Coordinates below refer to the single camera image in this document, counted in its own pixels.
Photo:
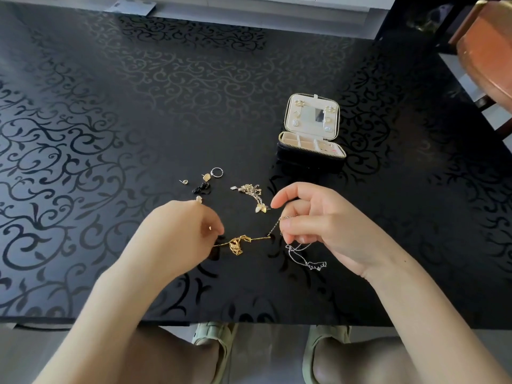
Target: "black table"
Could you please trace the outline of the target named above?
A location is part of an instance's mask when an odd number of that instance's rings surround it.
[[[423,264],[472,327],[512,329],[512,158],[435,55],[411,43],[0,4],[0,316],[67,323],[140,221],[204,203],[226,239],[265,235],[297,180],[342,193]],[[342,108],[340,174],[287,167],[292,93]],[[189,180],[184,186],[178,180]],[[308,271],[279,236],[227,248],[171,284],[144,321],[390,325],[371,287],[320,244]]]

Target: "wooden chair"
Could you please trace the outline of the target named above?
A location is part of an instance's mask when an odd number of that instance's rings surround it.
[[[512,113],[512,0],[480,0],[450,39],[473,82]],[[503,140],[512,134],[512,119],[496,130]]]

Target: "gold earring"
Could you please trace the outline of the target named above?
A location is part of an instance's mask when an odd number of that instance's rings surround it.
[[[261,189],[258,187],[259,184],[257,184],[256,186],[253,186],[251,184],[244,184],[242,187],[233,186],[231,187],[231,190],[238,190],[240,193],[250,195],[258,202],[258,206],[256,206],[256,213],[260,211],[266,213],[267,210],[270,210],[270,207],[263,203],[263,200],[260,197]]]

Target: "green slipper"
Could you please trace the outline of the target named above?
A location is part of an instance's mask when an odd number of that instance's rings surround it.
[[[334,338],[341,343],[350,343],[351,326],[312,325],[302,360],[302,376],[306,384],[318,384],[313,375],[313,353],[317,343],[324,338]]]
[[[237,333],[238,323],[234,324],[233,330],[229,329],[227,323],[207,322],[197,325],[197,329],[192,338],[194,345],[202,345],[209,339],[214,339],[221,344],[222,355],[217,362],[217,370],[211,384],[220,384],[224,371],[226,370],[227,359],[231,353],[234,335]]]

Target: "gold chain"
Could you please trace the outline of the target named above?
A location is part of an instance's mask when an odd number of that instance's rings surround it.
[[[275,230],[275,228],[277,227],[279,222],[282,219],[288,219],[288,218],[291,218],[291,217],[288,216],[288,217],[281,217],[281,218],[279,218],[278,221],[275,223],[274,227],[270,230],[270,232],[268,232],[268,234],[265,237],[251,238],[251,237],[248,237],[245,234],[243,234],[240,237],[232,238],[227,243],[214,245],[214,247],[221,247],[221,246],[224,246],[224,245],[229,245],[229,249],[231,250],[231,252],[233,252],[233,254],[235,254],[236,256],[239,256],[242,253],[244,253],[242,251],[242,248],[240,247],[240,241],[245,241],[247,243],[250,243],[252,241],[256,241],[256,240],[259,240],[259,239],[269,239],[269,238],[272,238],[271,234]]]

